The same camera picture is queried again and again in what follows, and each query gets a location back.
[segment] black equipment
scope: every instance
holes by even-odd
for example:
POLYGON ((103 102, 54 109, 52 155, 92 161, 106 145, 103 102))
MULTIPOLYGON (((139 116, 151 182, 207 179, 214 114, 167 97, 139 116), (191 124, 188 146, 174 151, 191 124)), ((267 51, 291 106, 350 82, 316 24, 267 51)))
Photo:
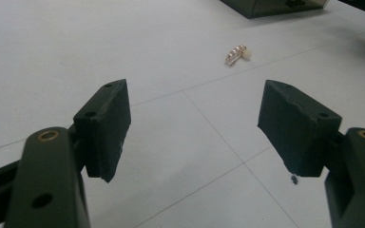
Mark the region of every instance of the black equipment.
POLYGON ((338 132, 341 117, 297 88, 267 80, 259 128, 286 168, 301 177, 330 173, 326 194, 335 228, 365 227, 365 129, 338 132))
POLYGON ((126 80, 103 85, 73 121, 30 135, 22 159, 0 168, 6 228, 90 227, 80 172, 114 177, 131 124, 126 80))

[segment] small object on floor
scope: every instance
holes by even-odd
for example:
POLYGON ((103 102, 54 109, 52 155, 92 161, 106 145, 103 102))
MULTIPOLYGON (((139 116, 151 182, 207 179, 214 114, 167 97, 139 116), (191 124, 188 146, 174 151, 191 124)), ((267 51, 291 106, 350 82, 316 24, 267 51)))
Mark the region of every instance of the small object on floor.
POLYGON ((296 177, 296 175, 292 175, 292 183, 295 185, 298 185, 298 177, 296 177))
POLYGON ((247 49, 246 46, 240 45, 232 49, 226 58, 226 64, 229 66, 233 66, 239 58, 243 58, 245 60, 250 60, 251 58, 251 51, 247 49))

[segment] small figurine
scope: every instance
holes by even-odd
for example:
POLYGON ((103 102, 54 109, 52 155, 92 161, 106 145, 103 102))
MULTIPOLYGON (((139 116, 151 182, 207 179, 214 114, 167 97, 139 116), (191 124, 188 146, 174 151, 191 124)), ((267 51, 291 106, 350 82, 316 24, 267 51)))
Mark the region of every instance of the small figurine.
POLYGON ((232 67, 239 58, 243 58, 245 60, 250 60, 251 58, 251 51, 244 45, 240 45, 232 49, 227 55, 225 63, 232 67))

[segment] white tiled floor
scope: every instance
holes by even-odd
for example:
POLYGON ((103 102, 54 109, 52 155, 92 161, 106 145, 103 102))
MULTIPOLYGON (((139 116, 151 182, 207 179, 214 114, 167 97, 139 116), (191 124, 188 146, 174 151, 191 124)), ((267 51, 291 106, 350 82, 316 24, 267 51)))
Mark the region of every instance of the white tiled floor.
POLYGON ((365 12, 247 20, 217 0, 0 0, 0 166, 126 78, 132 126, 115 179, 85 177, 92 227, 330 227, 323 181, 290 181, 257 129, 265 80, 365 127, 365 12), (223 62, 240 44, 249 62, 223 62))

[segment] dark box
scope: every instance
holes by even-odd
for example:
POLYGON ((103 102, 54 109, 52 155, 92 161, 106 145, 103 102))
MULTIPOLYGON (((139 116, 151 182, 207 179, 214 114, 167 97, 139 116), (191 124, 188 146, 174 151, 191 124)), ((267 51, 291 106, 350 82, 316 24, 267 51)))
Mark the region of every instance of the dark box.
POLYGON ((328 0, 221 0, 247 18, 323 9, 328 0))

